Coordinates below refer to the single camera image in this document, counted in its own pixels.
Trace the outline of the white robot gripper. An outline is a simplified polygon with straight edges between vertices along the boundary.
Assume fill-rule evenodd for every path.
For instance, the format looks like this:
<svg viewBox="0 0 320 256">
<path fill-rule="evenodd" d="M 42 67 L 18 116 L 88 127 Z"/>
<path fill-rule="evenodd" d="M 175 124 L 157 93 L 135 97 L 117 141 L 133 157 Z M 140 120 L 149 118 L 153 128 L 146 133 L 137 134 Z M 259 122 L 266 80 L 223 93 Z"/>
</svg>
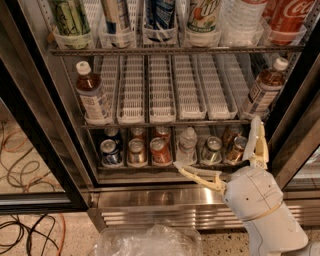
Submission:
<svg viewBox="0 0 320 256">
<path fill-rule="evenodd" d="M 226 205 L 239 220 L 246 222 L 268 215 L 283 202 L 283 193 L 273 175 L 264 170 L 269 162 L 269 151 L 264 124 L 259 116 L 251 121 L 242 160 L 248 160 L 251 167 L 245 166 L 233 173 L 227 186 L 220 178 L 221 171 L 199 169 L 179 161 L 175 161 L 174 166 L 180 174 L 197 184 L 218 193 L 225 192 L 223 200 Z"/>
</svg>

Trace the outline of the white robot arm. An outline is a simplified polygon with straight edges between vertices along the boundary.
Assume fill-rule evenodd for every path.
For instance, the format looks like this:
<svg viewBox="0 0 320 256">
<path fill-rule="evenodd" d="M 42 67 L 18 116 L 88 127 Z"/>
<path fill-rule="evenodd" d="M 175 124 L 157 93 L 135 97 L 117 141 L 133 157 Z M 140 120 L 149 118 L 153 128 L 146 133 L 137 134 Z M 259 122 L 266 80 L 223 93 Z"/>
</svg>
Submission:
<svg viewBox="0 0 320 256">
<path fill-rule="evenodd" d="M 243 160 L 245 165 L 228 182 L 220 179 L 219 171 L 195 168 L 183 161 L 174 166 L 183 176 L 222 196 L 249 234 L 250 256 L 319 256 L 319 244 L 308 239 L 267 171 L 269 152 L 258 116 L 251 121 Z"/>
</svg>

